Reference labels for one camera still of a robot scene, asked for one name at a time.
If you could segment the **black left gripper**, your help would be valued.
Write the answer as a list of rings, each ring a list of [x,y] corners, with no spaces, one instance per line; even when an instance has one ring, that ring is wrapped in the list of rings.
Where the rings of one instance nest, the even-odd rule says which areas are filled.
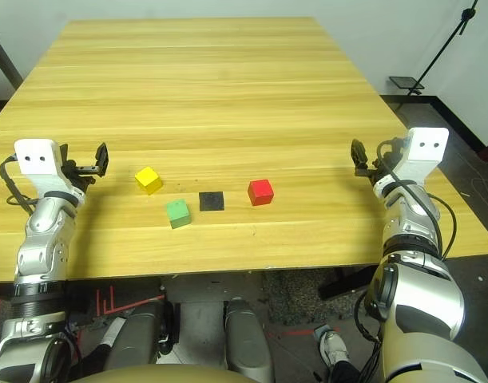
[[[90,166],[77,166],[74,160],[68,160],[68,144],[62,144],[60,152],[62,173],[74,187],[82,192],[87,192],[88,186],[96,182],[93,178],[95,174],[99,177],[105,176],[109,165],[109,152],[106,143],[99,145],[95,154],[95,165]]]

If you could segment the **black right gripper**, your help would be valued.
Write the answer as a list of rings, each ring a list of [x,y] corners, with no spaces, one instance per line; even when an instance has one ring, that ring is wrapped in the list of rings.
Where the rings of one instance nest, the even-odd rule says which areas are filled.
[[[406,183],[394,172],[395,166],[403,158],[403,146],[404,139],[398,137],[379,143],[376,149],[377,159],[373,162],[375,170],[372,170],[368,176],[365,147],[360,140],[354,139],[351,142],[351,159],[355,165],[355,175],[368,176],[373,187],[385,176],[391,176],[393,179],[391,183],[394,186],[405,186]]]

